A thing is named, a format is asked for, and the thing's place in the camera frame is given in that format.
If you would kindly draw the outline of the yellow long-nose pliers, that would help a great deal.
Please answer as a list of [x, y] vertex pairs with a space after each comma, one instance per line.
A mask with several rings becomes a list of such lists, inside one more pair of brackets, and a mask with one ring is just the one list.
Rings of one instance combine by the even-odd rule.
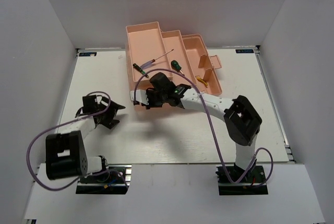
[[207, 83], [205, 80], [203, 80], [200, 76], [196, 76], [196, 79], [197, 79], [200, 83], [202, 83], [206, 88], [208, 88], [208, 83]]

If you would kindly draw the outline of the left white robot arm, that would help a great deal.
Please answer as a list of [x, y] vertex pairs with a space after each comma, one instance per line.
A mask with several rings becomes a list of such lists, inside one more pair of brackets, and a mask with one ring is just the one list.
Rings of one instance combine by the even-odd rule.
[[84, 139], [90, 132], [102, 125], [108, 129], [120, 121], [115, 119], [118, 110], [125, 109], [109, 98], [88, 95], [82, 98], [83, 106], [77, 111], [76, 118], [86, 116], [84, 120], [69, 124], [57, 134], [45, 139], [46, 175], [50, 180], [83, 177], [93, 175], [100, 182], [110, 177], [110, 168], [104, 156], [88, 157]]

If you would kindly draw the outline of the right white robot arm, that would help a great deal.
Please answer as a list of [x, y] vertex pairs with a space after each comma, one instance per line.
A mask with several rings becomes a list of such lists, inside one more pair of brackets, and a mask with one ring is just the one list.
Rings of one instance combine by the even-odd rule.
[[172, 107], [203, 112], [222, 120], [229, 137], [236, 145], [236, 177], [249, 181], [255, 174], [255, 142], [262, 119], [245, 96], [236, 99], [216, 97], [200, 92], [197, 86], [185, 78], [186, 84], [175, 85], [165, 74], [165, 68], [154, 69], [149, 80], [151, 87], [146, 90], [135, 88], [132, 92], [134, 104], [142, 104], [147, 109], [160, 108], [165, 103]]

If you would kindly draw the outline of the pink plastic tool box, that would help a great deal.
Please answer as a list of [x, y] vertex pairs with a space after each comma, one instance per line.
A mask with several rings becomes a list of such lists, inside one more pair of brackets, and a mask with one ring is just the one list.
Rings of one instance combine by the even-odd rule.
[[[133, 68], [133, 64], [141, 66], [143, 63], [161, 56], [174, 49], [165, 57], [158, 59], [145, 71], [155, 68], [165, 68], [167, 78], [178, 84], [186, 84], [185, 78], [173, 74], [171, 61], [176, 60], [182, 68], [186, 78], [189, 78], [201, 92], [219, 96], [222, 88], [216, 69], [222, 67], [217, 55], [209, 55], [205, 43], [199, 34], [182, 35], [179, 30], [163, 32], [158, 22], [150, 22], [126, 27], [128, 42], [126, 44], [126, 63], [129, 89], [146, 90], [151, 87], [149, 78]], [[196, 76], [200, 76], [208, 83], [206, 88]]]

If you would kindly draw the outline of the black precision screwdriver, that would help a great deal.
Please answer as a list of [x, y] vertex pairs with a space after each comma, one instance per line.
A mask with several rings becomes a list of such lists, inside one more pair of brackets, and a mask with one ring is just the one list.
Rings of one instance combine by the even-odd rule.
[[133, 64], [133, 68], [144, 75], [146, 78], [149, 78], [149, 75], [136, 63]]

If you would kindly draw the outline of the green stubby screwdriver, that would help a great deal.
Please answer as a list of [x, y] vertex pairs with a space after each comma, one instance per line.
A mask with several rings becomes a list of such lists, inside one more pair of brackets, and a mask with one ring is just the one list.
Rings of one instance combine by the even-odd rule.
[[172, 67], [175, 71], [177, 71], [177, 72], [179, 72], [180, 74], [182, 74], [183, 76], [185, 75], [185, 74], [182, 72], [182, 68], [181, 68], [180, 64], [178, 63], [178, 61], [176, 61], [176, 60], [172, 60], [172, 61], [171, 61], [171, 67]]

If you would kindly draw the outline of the purple handle screwdriver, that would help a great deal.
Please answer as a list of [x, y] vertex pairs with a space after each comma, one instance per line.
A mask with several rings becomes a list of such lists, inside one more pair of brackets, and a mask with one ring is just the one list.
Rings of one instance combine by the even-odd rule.
[[152, 65], [154, 62], [156, 62], [158, 59], [160, 59], [160, 58], [162, 58], [162, 57], [165, 57], [167, 54], [169, 54], [169, 53], [171, 53], [171, 52], [173, 52], [173, 51], [174, 51], [174, 49], [171, 49], [170, 51], [168, 51], [168, 52], [162, 54], [161, 56], [159, 56], [159, 57], [157, 57], [157, 58], [154, 58], [154, 59], [152, 59], [152, 60], [149, 60], [149, 61], [143, 63], [140, 67], [141, 67], [142, 69], [145, 69], [145, 68], [149, 67], [150, 65]]

